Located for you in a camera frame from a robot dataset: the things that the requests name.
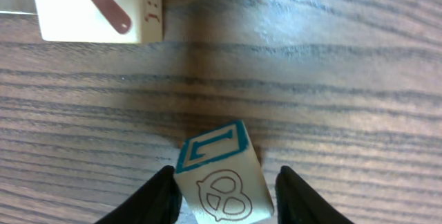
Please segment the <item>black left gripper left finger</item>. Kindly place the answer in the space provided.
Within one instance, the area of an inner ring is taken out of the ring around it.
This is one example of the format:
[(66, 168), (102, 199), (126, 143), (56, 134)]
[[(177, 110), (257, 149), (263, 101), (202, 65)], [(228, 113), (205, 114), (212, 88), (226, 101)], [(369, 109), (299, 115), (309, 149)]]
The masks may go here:
[(174, 224), (182, 193), (173, 178), (174, 167), (161, 168), (133, 195), (96, 224)]

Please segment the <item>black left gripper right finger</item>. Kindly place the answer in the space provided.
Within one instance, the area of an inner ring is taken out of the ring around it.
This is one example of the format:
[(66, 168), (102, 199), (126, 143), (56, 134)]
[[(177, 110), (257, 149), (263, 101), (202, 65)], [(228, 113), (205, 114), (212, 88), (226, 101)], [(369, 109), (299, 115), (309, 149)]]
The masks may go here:
[(275, 190), (278, 224), (353, 224), (286, 165), (276, 177)]

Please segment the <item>blue letter T pretzel block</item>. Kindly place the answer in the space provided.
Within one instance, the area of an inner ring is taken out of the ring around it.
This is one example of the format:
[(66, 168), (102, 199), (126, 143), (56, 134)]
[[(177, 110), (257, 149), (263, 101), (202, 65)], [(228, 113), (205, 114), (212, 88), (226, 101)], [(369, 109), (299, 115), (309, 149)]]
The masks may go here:
[(174, 179), (199, 224), (256, 223), (274, 206), (244, 122), (184, 142)]

